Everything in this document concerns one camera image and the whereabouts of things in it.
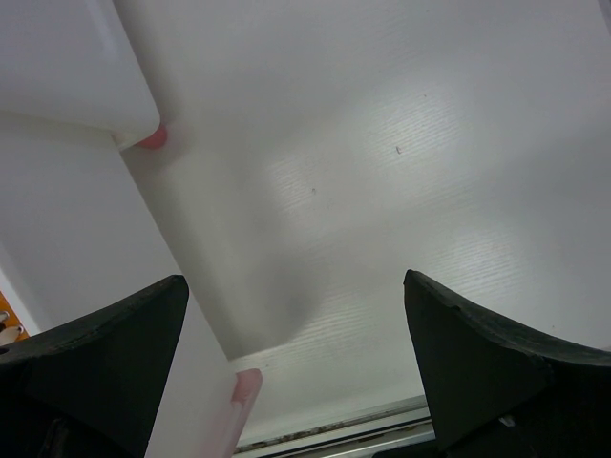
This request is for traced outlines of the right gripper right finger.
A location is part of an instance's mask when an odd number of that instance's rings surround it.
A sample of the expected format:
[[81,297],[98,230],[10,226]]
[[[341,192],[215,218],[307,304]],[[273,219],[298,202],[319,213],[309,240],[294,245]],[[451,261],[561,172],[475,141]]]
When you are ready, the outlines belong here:
[[609,456],[609,352],[537,331],[414,270],[404,305],[442,456]]

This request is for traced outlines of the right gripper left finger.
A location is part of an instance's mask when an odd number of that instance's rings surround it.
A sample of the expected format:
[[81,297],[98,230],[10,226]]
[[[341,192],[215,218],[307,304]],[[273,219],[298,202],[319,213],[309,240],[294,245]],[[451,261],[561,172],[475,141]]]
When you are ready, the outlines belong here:
[[2,347],[2,456],[144,456],[188,299],[173,275]]

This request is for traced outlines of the light pink drawer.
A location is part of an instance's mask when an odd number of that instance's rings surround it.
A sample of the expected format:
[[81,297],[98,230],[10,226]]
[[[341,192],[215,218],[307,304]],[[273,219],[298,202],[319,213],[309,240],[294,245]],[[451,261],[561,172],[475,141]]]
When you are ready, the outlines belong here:
[[[29,332],[178,271],[109,134],[2,115],[1,290]],[[190,299],[147,455],[233,455],[261,385],[230,366]]]

